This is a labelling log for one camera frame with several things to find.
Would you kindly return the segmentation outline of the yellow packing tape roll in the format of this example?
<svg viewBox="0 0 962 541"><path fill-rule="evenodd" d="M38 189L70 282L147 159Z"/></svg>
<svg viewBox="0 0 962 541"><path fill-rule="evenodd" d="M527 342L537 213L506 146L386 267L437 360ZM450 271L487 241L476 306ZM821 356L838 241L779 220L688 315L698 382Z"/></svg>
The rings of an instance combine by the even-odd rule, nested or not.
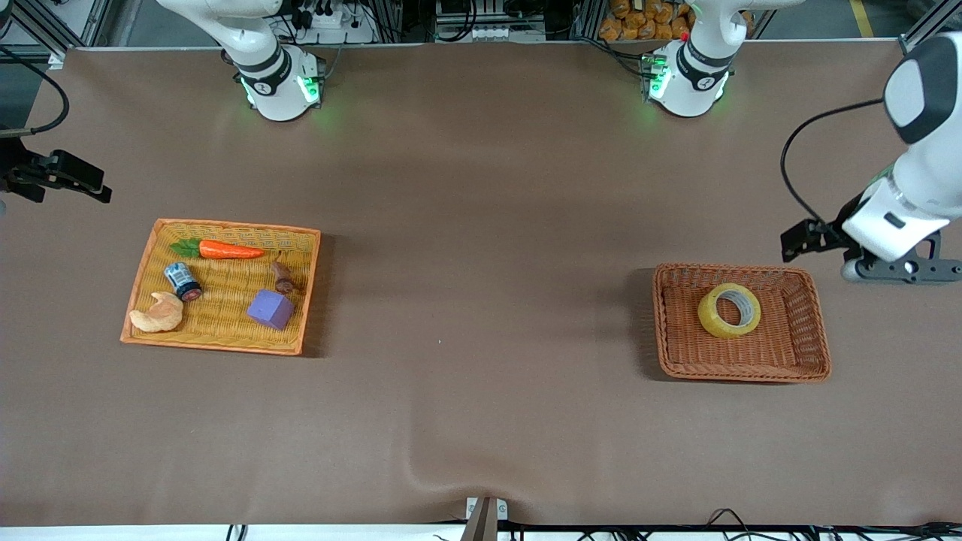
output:
<svg viewBox="0 0 962 541"><path fill-rule="evenodd" d="M738 312L738 322L726 321L719 306L731 304ZM700 299L697 309L702 328L719 339L734 339L755 331L761 322L761 305L752 291L734 282L719 284Z"/></svg>

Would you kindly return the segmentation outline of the brown wicker basket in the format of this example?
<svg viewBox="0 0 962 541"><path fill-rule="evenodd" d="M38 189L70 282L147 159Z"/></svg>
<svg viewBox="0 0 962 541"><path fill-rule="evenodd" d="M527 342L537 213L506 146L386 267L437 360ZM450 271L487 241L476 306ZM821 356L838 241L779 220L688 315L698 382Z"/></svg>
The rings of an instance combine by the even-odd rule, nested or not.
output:
<svg viewBox="0 0 962 541"><path fill-rule="evenodd" d="M758 298L761 322L734 339L706 332L700 299L725 282L745 286ZM765 383L827 380L831 359L820 298L810 274L780 266L664 263L652 278L658 362L673 378ZM738 312L722 302L726 321Z"/></svg>

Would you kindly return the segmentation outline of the small blue white can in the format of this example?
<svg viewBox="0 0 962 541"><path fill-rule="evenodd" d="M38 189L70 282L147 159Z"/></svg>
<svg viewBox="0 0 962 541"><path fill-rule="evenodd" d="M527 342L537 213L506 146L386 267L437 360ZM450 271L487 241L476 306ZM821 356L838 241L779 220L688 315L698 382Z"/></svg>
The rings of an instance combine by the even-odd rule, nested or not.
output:
<svg viewBox="0 0 962 541"><path fill-rule="evenodd" d="M193 301L203 295L202 287L184 261L175 261L164 269L164 275L181 302Z"/></svg>

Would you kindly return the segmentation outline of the toy croissant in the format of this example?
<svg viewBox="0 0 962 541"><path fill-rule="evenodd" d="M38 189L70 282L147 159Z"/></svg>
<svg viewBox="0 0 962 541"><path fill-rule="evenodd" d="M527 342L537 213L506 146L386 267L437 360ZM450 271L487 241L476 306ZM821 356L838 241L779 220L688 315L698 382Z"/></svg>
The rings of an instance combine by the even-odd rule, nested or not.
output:
<svg viewBox="0 0 962 541"><path fill-rule="evenodd" d="M147 310L132 310L129 319L134 328L145 333L174 330L183 319L183 302L172 292L151 292L154 299Z"/></svg>

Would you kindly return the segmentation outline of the orange toy carrot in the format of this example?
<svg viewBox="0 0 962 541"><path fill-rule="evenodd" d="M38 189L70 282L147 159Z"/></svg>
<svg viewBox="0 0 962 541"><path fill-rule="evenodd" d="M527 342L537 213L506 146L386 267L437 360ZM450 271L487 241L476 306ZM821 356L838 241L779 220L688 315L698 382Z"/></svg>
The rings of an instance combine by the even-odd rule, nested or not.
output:
<svg viewBox="0 0 962 541"><path fill-rule="evenodd" d="M238 246L219 242L219 240L188 237L169 244L169 249L178 256L199 259L258 259L265 256L263 249L251 246Z"/></svg>

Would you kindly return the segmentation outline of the orange-yellow woven tray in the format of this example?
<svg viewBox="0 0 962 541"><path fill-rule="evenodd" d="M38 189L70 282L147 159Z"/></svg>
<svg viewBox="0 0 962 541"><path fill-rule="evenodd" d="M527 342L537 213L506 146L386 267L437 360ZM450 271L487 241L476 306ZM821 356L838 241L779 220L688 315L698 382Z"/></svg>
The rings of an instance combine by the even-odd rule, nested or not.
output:
<svg viewBox="0 0 962 541"><path fill-rule="evenodd" d="M263 249L258 259L199 259L178 256L169 244L188 237L219 240ZM145 333L125 319L121 341L140 345L188 347L278 355L303 352L322 233L285 225L203 219L157 219L138 264L128 310L147 310L151 292L173 292L164 269L184 261L199 281L203 295L183 305L182 322L174 330ZM258 290L274 288L271 262L278 254L291 270L298 290L289 295L295 312L284 330L259 325L247 307Z"/></svg>

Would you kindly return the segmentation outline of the small brown toy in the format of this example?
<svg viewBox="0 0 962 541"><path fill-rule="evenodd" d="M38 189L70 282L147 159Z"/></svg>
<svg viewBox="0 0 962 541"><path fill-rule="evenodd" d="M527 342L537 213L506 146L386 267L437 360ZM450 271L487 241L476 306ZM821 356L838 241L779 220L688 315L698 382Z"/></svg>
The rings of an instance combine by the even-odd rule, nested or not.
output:
<svg viewBox="0 0 962 541"><path fill-rule="evenodd" d="M293 275L291 270L281 261L282 254L278 254L274 257L271 262L271 271L274 274L274 288L276 292L282 295L290 295L292 292L298 290L298 285L296 285L293 280Z"/></svg>

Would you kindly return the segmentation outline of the purple cube block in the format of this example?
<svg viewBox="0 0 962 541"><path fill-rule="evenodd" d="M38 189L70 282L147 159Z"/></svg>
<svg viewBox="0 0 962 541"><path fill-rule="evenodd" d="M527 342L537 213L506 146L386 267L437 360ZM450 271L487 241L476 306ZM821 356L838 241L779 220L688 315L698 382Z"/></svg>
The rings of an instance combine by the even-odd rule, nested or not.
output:
<svg viewBox="0 0 962 541"><path fill-rule="evenodd" d="M291 299L272 290L258 290L245 311L252 321L274 330L284 330L294 312Z"/></svg>

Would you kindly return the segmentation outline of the orange bread bag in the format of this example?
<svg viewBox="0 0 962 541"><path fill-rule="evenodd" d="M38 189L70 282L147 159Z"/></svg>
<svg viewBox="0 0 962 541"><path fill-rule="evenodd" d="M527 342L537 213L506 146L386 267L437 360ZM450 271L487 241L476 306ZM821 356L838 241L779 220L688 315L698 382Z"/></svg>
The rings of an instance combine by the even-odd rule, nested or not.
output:
<svg viewBox="0 0 962 541"><path fill-rule="evenodd" d="M685 40L697 14L683 0L608 0L601 41Z"/></svg>

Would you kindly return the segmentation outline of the white power strip with plugs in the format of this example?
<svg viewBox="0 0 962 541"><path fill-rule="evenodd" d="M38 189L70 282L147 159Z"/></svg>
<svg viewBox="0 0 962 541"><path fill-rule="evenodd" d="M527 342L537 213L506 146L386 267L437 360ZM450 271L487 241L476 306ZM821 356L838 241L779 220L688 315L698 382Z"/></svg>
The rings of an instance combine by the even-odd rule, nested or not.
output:
<svg viewBox="0 0 962 541"><path fill-rule="evenodd" d="M381 42L374 12L350 0L286 0L284 29L296 44Z"/></svg>

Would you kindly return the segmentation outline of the aluminium frame profile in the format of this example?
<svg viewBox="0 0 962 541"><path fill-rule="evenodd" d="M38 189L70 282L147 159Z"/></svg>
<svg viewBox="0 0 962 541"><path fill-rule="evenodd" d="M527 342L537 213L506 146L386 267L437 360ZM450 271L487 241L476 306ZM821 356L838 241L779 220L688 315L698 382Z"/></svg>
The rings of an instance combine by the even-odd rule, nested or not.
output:
<svg viewBox="0 0 962 541"><path fill-rule="evenodd" d="M906 0L906 9L916 21L899 37L904 54L939 33L962 32L962 0Z"/></svg>
<svg viewBox="0 0 962 541"><path fill-rule="evenodd" d="M109 41L109 27L123 0L9 0L0 22L0 45L29 62L61 69L75 48Z"/></svg>

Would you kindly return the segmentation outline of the metal table edge bracket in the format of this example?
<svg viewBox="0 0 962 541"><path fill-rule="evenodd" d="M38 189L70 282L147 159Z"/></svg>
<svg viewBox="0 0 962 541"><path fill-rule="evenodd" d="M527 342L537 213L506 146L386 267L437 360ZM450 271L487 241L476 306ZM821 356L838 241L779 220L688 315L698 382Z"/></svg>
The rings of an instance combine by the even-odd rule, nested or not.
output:
<svg viewBox="0 0 962 541"><path fill-rule="evenodd" d="M507 520L507 501L490 496L470 497L460 541L499 541L499 527Z"/></svg>

